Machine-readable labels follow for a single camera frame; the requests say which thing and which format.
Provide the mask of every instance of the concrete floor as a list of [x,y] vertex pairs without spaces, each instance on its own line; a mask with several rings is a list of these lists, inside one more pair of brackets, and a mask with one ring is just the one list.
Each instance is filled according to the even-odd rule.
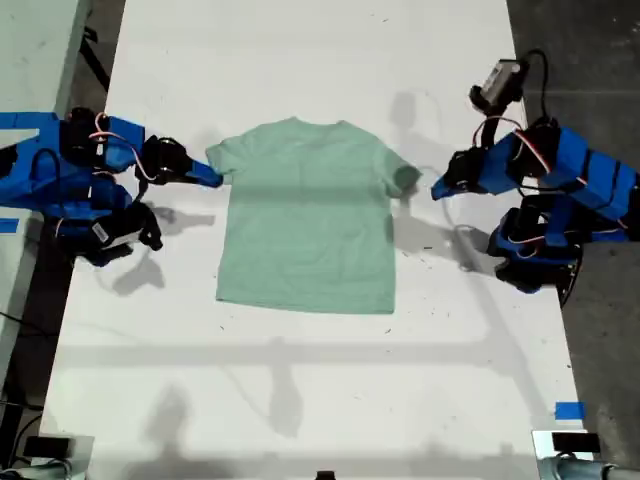
[[[640,2],[508,0],[508,5],[518,54],[541,47],[550,57],[551,114],[581,132],[592,148],[640,170]],[[95,50],[108,70],[123,6],[124,0],[95,0],[88,21],[98,31],[101,43]],[[487,73],[478,72],[478,81]],[[531,119],[538,95],[532,75],[526,97]],[[80,59],[72,105],[101,110],[104,102],[104,92]],[[43,328],[59,328],[69,277],[70,268],[54,247],[43,249],[25,318]],[[52,283],[59,288],[52,289]],[[600,434],[605,459],[640,468],[640,350],[635,347],[640,301],[635,285],[640,285],[636,245],[589,246],[564,321],[587,427]],[[54,305],[59,315],[51,316],[50,309],[45,315],[38,307],[43,302]],[[18,347],[17,376],[29,401],[43,401],[54,348],[43,347],[48,353],[34,360],[32,343]]]

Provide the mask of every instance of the table surface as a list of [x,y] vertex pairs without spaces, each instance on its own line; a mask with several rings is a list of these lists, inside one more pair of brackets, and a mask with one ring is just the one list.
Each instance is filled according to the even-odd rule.
[[261,123],[343,119],[424,175],[392,207],[386,316],[216,302],[229,187],[152,187],[164,248],[76,263],[42,432],[92,437],[94,479],[536,478],[531,430],[581,426],[553,415],[576,400],[555,291],[476,251],[515,194],[429,192],[482,119],[470,86],[513,55],[504,0],[127,2],[108,113],[203,160]]
[[[2,1],[0,112],[64,114],[87,6],[86,0]],[[0,131],[0,148],[35,134]],[[19,219],[16,234],[0,234],[0,311],[22,317],[37,257],[38,222],[28,210],[14,208],[0,207],[0,218]],[[0,385],[18,329],[0,316]]]

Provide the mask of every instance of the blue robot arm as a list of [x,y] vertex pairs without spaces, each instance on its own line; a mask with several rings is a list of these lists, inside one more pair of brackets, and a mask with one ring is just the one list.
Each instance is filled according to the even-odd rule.
[[[546,57],[532,53],[543,58],[546,78]],[[520,207],[502,218],[487,253],[505,258],[496,269],[499,279],[525,292],[555,285],[564,303],[585,243],[640,240],[640,176],[560,127],[546,114],[544,102],[543,116],[530,128],[516,129],[494,144],[500,116],[522,96],[529,56],[500,60],[485,85],[472,88],[472,103],[487,117],[481,144],[456,152],[431,194],[439,200],[467,192],[538,190],[537,195],[523,195]],[[525,187],[525,177],[544,186]]]
[[[0,204],[42,212],[60,246],[96,265],[130,253],[139,240],[162,247],[155,215],[141,202],[150,184],[184,182],[218,187],[222,177],[171,138],[145,139],[141,125],[76,108],[54,113],[0,113],[0,129],[39,134],[0,149]],[[135,199],[114,174],[135,166]]]

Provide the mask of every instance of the t-shirt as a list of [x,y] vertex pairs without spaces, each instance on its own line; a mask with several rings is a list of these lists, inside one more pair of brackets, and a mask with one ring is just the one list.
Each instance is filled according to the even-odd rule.
[[295,117],[228,138],[207,157],[232,184],[218,300],[393,312],[389,197],[415,185],[414,167],[348,122]]

